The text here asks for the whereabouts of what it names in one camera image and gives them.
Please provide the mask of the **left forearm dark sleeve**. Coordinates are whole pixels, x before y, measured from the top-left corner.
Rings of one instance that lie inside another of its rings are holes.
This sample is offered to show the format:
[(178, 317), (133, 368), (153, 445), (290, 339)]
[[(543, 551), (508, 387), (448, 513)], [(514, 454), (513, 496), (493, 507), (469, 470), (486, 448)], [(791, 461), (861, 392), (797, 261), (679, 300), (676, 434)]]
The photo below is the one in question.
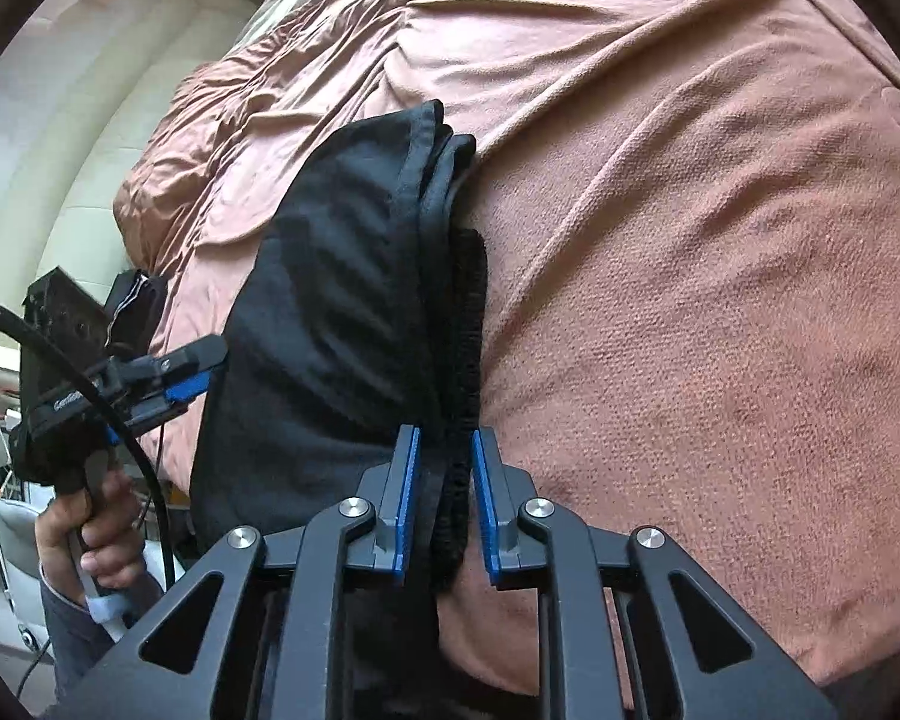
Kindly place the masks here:
[[(121, 590), (130, 605), (123, 614), (128, 628), (132, 628), (162, 596), (162, 587), (149, 574), (146, 561), (139, 559), (137, 564), (139, 571), (133, 582)], [(45, 566), (40, 566), (40, 583), (46, 630), (55, 660), (55, 702), (59, 704), (113, 647), (113, 639), (102, 624), (92, 619), (86, 606), (71, 600), (53, 585), (52, 574)]]

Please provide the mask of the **person's left hand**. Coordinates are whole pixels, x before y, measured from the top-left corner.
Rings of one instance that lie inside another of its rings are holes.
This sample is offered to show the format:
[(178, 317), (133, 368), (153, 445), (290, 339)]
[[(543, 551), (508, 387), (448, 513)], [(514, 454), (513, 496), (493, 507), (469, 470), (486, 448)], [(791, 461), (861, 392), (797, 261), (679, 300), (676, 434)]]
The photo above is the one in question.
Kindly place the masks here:
[(105, 473), (97, 500), (86, 491), (53, 500), (35, 522), (46, 585), (77, 606), (86, 605), (81, 572), (104, 589), (129, 589), (146, 570), (134, 526), (139, 509), (130, 478), (118, 468)]

